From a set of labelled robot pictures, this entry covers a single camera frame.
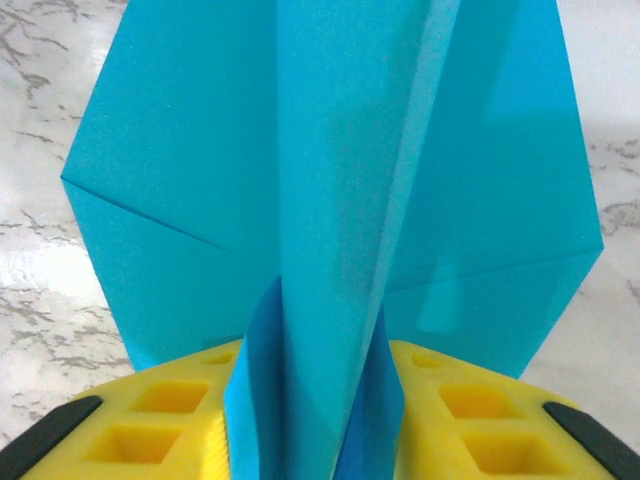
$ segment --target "marble surface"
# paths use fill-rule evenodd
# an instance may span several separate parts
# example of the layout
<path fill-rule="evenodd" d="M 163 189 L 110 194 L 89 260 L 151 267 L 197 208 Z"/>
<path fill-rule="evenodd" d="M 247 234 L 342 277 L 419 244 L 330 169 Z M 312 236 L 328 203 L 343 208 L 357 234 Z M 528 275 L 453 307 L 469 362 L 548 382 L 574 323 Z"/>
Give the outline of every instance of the marble surface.
<path fill-rule="evenodd" d="M 59 174 L 126 0 L 0 0 L 0 448 L 131 372 Z M 640 451 L 640 2 L 559 0 L 606 249 L 525 373 Z"/>

